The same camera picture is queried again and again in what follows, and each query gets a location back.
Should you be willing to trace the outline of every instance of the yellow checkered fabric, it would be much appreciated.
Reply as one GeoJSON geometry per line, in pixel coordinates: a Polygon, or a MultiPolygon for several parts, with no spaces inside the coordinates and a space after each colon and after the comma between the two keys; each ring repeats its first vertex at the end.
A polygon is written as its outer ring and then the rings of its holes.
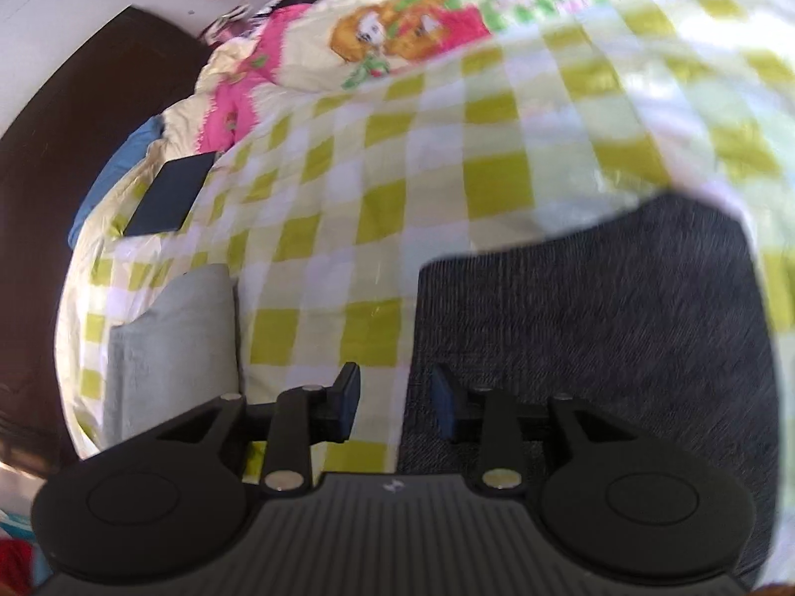
{"type": "Polygon", "coordinates": [[[67,402],[101,429],[110,326],[176,276],[227,263],[249,400],[329,384],[359,362],[352,441],[317,447],[316,468],[390,471],[425,262],[543,240],[676,186],[744,210],[754,231],[786,410],[782,506],[795,509],[794,31],[752,2],[639,0],[344,96],[280,97],[216,164],[178,234],[119,239],[147,170],[104,239],[81,242],[90,266],[74,302],[80,348],[61,367],[79,379],[67,402]],[[603,214],[556,210],[586,198],[603,199],[603,214]]]}

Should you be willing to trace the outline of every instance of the wooden headboard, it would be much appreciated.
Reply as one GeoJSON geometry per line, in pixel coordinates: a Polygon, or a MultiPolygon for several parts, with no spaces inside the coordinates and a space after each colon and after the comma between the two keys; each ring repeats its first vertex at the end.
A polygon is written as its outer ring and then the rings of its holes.
{"type": "Polygon", "coordinates": [[[0,461],[76,459],[53,334],[66,236],[94,178],[143,121],[193,92],[208,47],[129,7],[62,65],[0,138],[0,461]]]}

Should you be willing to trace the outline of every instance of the black notebook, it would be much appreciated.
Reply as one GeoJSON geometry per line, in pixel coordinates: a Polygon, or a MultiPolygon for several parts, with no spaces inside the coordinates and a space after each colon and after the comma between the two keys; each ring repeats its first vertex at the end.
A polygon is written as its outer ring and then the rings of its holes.
{"type": "Polygon", "coordinates": [[[135,237],[179,230],[216,157],[216,152],[205,152],[164,163],[122,235],[135,237]]]}

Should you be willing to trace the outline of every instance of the ribbed gray panel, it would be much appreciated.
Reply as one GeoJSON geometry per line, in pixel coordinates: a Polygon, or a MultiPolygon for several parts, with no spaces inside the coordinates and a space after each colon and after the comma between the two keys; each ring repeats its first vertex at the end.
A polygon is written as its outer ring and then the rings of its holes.
{"type": "Polygon", "coordinates": [[[224,556],[159,584],[57,575],[41,596],[735,596],[729,578],[667,589],[620,585],[559,554],[521,505],[460,476],[336,475],[268,502],[224,556]],[[397,491],[396,481],[403,483],[397,491]]]}

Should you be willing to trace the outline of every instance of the folded gray cloth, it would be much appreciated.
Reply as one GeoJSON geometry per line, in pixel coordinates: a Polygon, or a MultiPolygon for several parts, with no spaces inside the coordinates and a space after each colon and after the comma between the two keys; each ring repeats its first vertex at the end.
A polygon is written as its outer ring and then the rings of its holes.
{"type": "Polygon", "coordinates": [[[225,392],[239,392],[235,296],[225,264],[166,285],[110,330],[102,442],[118,444],[225,392]]]}
{"type": "MultiPolygon", "coordinates": [[[[591,400],[738,477],[757,520],[737,568],[766,558],[778,487],[770,336],[741,226],[663,195],[544,244],[443,260],[420,272],[402,473],[472,468],[477,447],[441,441],[429,366],[523,401],[591,400]]],[[[538,446],[530,469],[543,475],[538,446]]]]}

